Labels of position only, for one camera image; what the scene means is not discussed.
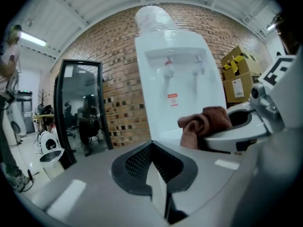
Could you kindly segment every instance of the white robot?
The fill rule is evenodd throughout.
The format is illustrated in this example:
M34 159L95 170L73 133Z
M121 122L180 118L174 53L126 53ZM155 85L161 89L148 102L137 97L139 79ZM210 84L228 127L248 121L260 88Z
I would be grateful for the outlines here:
M40 163L43 167L52 167L64 153L64 149L58 140L56 128L53 128L52 132L43 131L39 133L38 145L41 148Z
M259 83L253 85L250 101L227 110L233 127L206 137L207 146L220 151L246 151L251 144L264 140L287 126L299 125L300 117L295 115L302 114L298 108L302 101L301 98L292 97L295 83L300 83L289 78L294 76L294 70L301 70L298 60L295 56L279 57L259 77ZM292 107L297 111L289 110L290 102L294 103Z
M13 131L18 135L24 136L27 133L27 129L15 98L18 93L18 80L18 71L15 70L6 86L6 95L4 97L6 97L8 102L5 108Z

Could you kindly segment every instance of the warning label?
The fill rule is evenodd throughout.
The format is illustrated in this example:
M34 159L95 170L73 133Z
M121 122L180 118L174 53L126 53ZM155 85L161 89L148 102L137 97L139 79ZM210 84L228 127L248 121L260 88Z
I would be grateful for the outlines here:
M168 94L167 95L167 98L169 99L169 103L170 103L171 107L178 106L177 97L178 97L177 93L173 93L173 94Z

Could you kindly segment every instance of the fluorescent light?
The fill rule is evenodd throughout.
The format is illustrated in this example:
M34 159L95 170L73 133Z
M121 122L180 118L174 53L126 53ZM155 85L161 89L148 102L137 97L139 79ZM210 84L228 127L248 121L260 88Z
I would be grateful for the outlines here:
M274 27L276 27L276 25L275 24L272 24L271 26L269 26L268 28L267 28L267 30L269 31L269 30L272 30Z
M36 43L36 44L41 45L41 46L45 46L46 45L45 41L40 40L40 39L38 39L36 37L33 37L33 36L31 36L31 35L29 35L29 34L27 34L25 32L21 32L21 38L25 39L25 40L28 40L28 41L31 41L31 42Z

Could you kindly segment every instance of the person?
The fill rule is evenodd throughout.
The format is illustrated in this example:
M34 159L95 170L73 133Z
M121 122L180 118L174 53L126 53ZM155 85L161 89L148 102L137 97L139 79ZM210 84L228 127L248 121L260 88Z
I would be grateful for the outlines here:
M98 134L98 110L95 107L95 99L92 95L85 96L83 107L78 111L79 134L83 144L84 155L91 154L92 148L89 145L89 138Z
M5 165L5 176L14 190L23 191L29 178L25 177L16 164L16 161L9 149L9 144L3 130L3 115L7 107L6 86L11 76L16 70L17 62L20 55L18 42L21 37L22 28L20 25L13 26L8 34L8 49L2 55L0 60L0 160Z

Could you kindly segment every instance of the white wall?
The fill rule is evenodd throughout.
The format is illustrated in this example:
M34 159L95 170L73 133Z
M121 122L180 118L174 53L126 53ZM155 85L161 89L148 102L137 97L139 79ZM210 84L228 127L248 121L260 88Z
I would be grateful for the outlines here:
M22 47L19 62L21 67L19 90L33 92L34 110L40 104L38 95L40 95L39 88L41 88L41 84L49 83L48 72L52 68L53 58Z
M38 106L38 93L40 83L40 70L21 68L19 77L19 90L27 90L33 92L33 110Z
M273 61L276 59L277 52L280 52L282 55L285 55L285 50L282 41L275 30L271 31L265 37L265 39L266 39L267 49Z

